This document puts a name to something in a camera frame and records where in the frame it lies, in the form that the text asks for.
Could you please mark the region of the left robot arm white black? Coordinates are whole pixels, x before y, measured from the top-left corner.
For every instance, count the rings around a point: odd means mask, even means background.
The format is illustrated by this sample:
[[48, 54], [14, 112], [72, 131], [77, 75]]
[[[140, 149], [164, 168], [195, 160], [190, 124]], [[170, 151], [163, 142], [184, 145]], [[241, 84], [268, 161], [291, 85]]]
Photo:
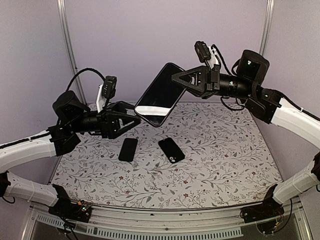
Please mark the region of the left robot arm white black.
[[63, 216], [74, 213], [74, 205], [61, 186], [43, 185], [21, 178], [9, 169], [49, 157], [71, 153], [81, 142], [78, 134], [88, 133], [103, 139], [116, 139], [141, 120], [127, 113], [133, 105], [118, 101], [101, 111], [92, 111], [81, 103], [72, 90], [63, 92], [52, 105], [58, 123], [30, 137], [0, 147], [0, 195], [44, 204]]

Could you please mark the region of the large black phone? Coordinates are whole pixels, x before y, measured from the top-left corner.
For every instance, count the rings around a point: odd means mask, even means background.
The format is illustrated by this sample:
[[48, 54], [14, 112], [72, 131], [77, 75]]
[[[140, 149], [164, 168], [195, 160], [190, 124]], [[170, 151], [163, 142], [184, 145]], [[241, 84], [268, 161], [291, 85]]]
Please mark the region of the large black phone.
[[118, 160], [122, 162], [132, 162], [134, 160], [138, 140], [136, 138], [125, 138], [118, 155]]

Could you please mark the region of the small black phone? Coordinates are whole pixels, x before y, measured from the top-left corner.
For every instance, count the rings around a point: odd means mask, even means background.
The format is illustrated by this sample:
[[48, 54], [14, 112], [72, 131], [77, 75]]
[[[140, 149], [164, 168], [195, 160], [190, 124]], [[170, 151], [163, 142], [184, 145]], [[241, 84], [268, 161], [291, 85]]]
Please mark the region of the small black phone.
[[134, 112], [153, 127], [160, 127], [186, 91], [172, 81], [172, 75], [183, 71], [172, 62], [166, 63], [135, 104]]

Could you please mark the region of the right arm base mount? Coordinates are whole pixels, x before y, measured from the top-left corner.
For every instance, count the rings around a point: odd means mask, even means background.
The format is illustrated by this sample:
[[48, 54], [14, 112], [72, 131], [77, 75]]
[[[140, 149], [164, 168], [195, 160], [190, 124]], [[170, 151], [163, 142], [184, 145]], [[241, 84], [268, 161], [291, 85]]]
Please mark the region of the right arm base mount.
[[245, 223], [261, 221], [284, 214], [283, 204], [273, 199], [276, 186], [277, 184], [274, 184], [269, 188], [262, 203], [243, 207], [240, 210], [239, 216], [244, 219]]

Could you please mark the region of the black case with camera holes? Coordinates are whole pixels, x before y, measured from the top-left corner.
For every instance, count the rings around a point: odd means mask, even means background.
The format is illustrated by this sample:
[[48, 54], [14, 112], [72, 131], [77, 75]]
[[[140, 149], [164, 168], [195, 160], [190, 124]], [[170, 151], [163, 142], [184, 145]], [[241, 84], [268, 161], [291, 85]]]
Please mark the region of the black case with camera holes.
[[185, 154], [171, 137], [160, 140], [158, 145], [171, 164], [185, 159]]

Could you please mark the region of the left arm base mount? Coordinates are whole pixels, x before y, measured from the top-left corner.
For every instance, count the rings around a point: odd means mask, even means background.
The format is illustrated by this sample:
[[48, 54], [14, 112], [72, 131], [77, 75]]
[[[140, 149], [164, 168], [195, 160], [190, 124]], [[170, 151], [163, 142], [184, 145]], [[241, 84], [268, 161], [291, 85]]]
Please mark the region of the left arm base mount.
[[62, 186], [52, 186], [57, 192], [57, 202], [54, 206], [48, 207], [48, 213], [63, 219], [88, 223], [92, 214], [92, 204], [84, 200], [73, 201]]

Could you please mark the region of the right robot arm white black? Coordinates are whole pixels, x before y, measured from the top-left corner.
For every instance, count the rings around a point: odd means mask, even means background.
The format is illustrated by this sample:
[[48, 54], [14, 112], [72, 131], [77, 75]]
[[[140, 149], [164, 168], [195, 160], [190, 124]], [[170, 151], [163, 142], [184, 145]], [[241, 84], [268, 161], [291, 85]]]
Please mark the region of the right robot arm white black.
[[293, 103], [282, 92], [263, 88], [270, 63], [252, 50], [244, 50], [232, 67], [232, 74], [221, 74], [218, 65], [199, 66], [176, 73], [172, 81], [201, 99], [219, 96], [221, 100], [234, 98], [240, 107], [254, 117], [282, 127], [320, 146], [320, 119]]

